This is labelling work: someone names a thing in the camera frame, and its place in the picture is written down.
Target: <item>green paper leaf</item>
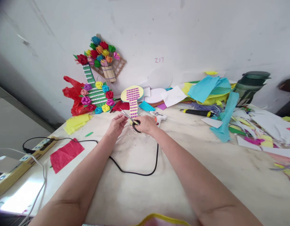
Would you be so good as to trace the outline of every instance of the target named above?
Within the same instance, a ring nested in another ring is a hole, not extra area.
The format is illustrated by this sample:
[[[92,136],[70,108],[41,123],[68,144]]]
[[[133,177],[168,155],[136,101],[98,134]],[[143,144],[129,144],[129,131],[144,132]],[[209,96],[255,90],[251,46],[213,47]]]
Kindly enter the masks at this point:
[[[90,132],[90,133],[88,133],[87,135],[85,135],[86,137],[88,137],[88,136],[90,136],[90,135],[92,135],[94,132]]]

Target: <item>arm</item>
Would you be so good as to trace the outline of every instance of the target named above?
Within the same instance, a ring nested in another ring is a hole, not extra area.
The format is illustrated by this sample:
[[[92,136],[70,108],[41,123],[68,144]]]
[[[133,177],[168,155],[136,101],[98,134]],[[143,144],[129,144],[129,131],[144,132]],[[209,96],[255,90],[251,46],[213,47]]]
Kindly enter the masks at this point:
[[[206,167],[159,129],[150,116],[137,117],[135,128],[156,139],[174,168],[203,225],[262,225]]]
[[[84,223],[89,205],[127,117],[116,116],[101,141],[66,178],[29,226],[77,225]]]

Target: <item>white tabletop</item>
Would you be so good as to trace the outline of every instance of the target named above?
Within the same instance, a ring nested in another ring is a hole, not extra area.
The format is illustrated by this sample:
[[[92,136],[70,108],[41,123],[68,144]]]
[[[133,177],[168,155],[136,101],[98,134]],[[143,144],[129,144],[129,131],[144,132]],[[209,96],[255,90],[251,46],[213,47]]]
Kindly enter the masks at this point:
[[[238,146],[232,134],[230,142],[221,143],[210,131],[210,126],[200,120],[203,117],[184,114],[179,111],[181,108],[172,106],[164,111],[156,108],[169,118],[167,123],[161,124],[161,128],[220,179],[264,225],[290,225],[290,181],[282,172],[269,170],[274,160],[267,153]],[[70,136],[63,129],[65,125],[52,135],[77,138],[79,141],[99,141],[116,114],[95,115]],[[122,135],[112,157],[123,170],[143,174],[152,172],[156,141],[136,133],[129,126],[125,127]],[[71,171],[96,145],[95,142],[82,142],[85,150],[55,174],[49,168],[50,154],[68,142],[58,141],[40,159],[47,171],[47,185],[36,202],[32,216],[50,200]],[[0,211],[18,214],[29,211],[42,183],[41,167],[35,164],[0,198]],[[150,213],[196,224],[196,215],[163,151],[159,149],[157,169],[151,176],[121,173],[108,160],[85,222],[93,225],[135,225]]]

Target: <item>red paper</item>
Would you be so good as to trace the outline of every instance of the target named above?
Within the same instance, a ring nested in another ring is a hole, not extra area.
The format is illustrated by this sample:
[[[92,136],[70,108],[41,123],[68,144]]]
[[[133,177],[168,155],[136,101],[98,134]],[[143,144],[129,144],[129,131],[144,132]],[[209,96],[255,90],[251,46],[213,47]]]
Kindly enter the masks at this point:
[[[51,164],[55,173],[62,170],[63,167],[84,150],[84,147],[82,147],[80,143],[74,141],[70,141],[68,144],[51,154]]]

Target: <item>orange paper flower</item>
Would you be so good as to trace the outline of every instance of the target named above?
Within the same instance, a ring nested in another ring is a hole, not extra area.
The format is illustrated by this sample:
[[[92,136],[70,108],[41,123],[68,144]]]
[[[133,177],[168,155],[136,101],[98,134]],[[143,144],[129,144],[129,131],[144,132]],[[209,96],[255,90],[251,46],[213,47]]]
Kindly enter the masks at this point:
[[[108,63],[111,63],[111,62],[112,62],[112,57],[110,57],[110,56],[106,56],[106,61],[107,61]]]
[[[98,52],[99,54],[101,54],[102,51],[103,51],[103,48],[102,48],[102,46],[97,46],[97,47],[96,47],[96,50],[97,50],[97,52]]]

